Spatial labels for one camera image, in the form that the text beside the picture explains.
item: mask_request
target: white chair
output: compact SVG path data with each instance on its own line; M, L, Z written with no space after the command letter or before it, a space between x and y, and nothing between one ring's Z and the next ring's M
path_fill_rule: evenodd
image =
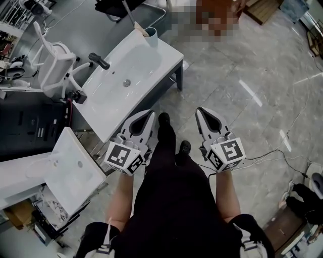
M38 81L44 94L51 98L55 94L57 88L62 87L62 98L65 98L68 82L71 82L77 90L82 90L74 80L73 75L86 67L92 67L93 63L87 62L73 69L74 63L77 60L76 55L71 53L61 42L50 43L46 41L37 22L34 22L34 27L42 42L42 46L33 58L31 65L32 67L40 67ZM40 53L44 48L48 52L46 60L43 63L36 63L36 60L39 59Z

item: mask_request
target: sink basin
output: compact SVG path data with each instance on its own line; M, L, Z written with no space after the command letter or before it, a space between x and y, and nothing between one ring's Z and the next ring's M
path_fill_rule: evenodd
M100 140L106 142L182 59L181 53L162 40L152 47L138 30L133 30L104 59L110 68L98 67L83 85L85 102L73 104Z

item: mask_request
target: person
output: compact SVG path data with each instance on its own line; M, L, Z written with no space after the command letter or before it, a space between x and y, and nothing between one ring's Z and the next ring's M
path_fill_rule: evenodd
M296 192L303 198L303 202L290 196L290 192ZM278 204L278 208L288 206L296 216L305 218L308 223L313 225L323 224L323 200L303 184L295 184L293 181L288 183L288 191L285 192Z
M216 202L203 170L183 141L175 155L170 117L158 117L158 144L138 191L133 216L133 177L120 174L106 212L106 223L89 224L76 258L98 249L110 227L115 257L240 257L242 230L274 257L273 247L255 219L241 214L230 171L216 175Z

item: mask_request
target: faucet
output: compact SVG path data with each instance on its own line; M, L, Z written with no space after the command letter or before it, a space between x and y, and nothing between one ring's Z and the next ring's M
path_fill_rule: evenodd
M99 66L101 66L104 70L108 70L110 68L110 64L104 61L101 56L97 55L96 53L91 53L89 55L89 59Z

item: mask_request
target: gray tile floor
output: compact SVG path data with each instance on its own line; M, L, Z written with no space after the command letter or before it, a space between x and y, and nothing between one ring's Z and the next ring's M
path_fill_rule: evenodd
M82 12L93 12L93 6L89 6L93 2L84 4L69 18L69 22L75 19L75 15L82 15ZM97 13L93 13L93 17L96 20L89 23L92 26L102 23L102 27L95 29L99 30L98 33L107 30L109 35L103 33L105 37L96 40L92 37L94 34L90 34L92 36L89 38L87 32L90 33L91 26L83 23L74 23L74 34L84 40L81 48L83 55L91 47L106 55L130 28L124 32L125 35L116 34L114 38L111 31L116 32L116 28L108 24L106 19L103 23L106 17ZM59 33L64 30L69 22L60 23L55 31ZM57 41L55 34L51 33L51 39ZM323 96L323 73L315 65L305 29L299 23L293 24L277 10L263 26L243 14L239 26L231 35L222 37L218 42L202 43L199 37L176 34L167 31L160 38L184 54L184 90L178 92L176 85L172 86L153 108L158 113L166 111L170 114L178 144L183 139L189 140L192 144L191 156L197 163L204 164L204 161L198 149L202 139L198 134L194 112L196 107L203 106L227 119L233 132L242 139L249 158L279 147L291 158L289 163L300 171L305 171L308 159L323 164L323 106L320 100ZM69 43L74 46L78 44L72 37ZM154 147L156 143L155 130L150 145ZM246 160L240 165L242 169L233 172L242 212L251 213L260 226L264 226L277 211L277 202L287 189L289 180L302 181L300 174L289 168L282 158L280 153L275 152L251 167L248 166L253 162ZM143 180L143 173L141 169L135 175L134 196ZM88 223L104 220L104 211L117 179L118 174L113 173L107 180L109 187L93 198L82 216L67 231L63 239L71 247L77 248ZM215 177L211 178L210 183L214 191Z

